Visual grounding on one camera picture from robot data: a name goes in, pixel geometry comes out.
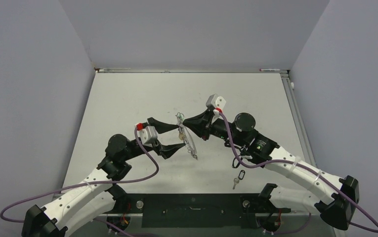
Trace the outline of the green key tag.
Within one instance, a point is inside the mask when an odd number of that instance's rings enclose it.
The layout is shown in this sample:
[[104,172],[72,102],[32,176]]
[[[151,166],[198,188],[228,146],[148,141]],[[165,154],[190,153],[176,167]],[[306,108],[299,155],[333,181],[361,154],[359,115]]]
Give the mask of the green key tag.
[[179,123],[183,123],[183,121],[185,120],[184,114],[183,114],[183,113],[180,113],[180,112],[178,112],[178,113],[176,114],[176,118],[177,118],[177,121],[178,121]]

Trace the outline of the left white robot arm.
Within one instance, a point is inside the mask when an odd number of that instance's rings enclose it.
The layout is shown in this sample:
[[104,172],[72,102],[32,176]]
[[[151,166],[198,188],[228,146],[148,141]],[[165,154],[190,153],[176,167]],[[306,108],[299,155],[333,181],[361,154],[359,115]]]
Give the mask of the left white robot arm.
[[105,212],[121,212],[126,207],[126,192],[118,185],[131,170],[128,160],[154,151],[167,159],[185,143],[163,145],[158,134],[178,129],[184,132],[183,121],[177,124],[148,118],[135,126],[134,140],[122,134],[113,135],[104,159],[79,184],[58,199],[42,207],[32,206],[24,219],[23,237],[69,237],[74,231]]

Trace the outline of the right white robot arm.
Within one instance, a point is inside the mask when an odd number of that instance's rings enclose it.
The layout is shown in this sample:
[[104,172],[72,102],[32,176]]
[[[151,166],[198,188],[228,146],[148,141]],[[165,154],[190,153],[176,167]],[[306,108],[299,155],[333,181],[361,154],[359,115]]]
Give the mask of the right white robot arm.
[[358,180],[350,175],[344,178],[332,175],[304,162],[259,133],[255,124],[248,113],[239,113],[229,122],[221,109],[206,110],[183,121],[185,127],[203,140],[210,136],[223,139],[242,166],[274,171],[304,188],[299,191],[274,185],[271,192],[258,198],[262,210],[289,208],[318,213],[331,227],[348,230],[359,202]]

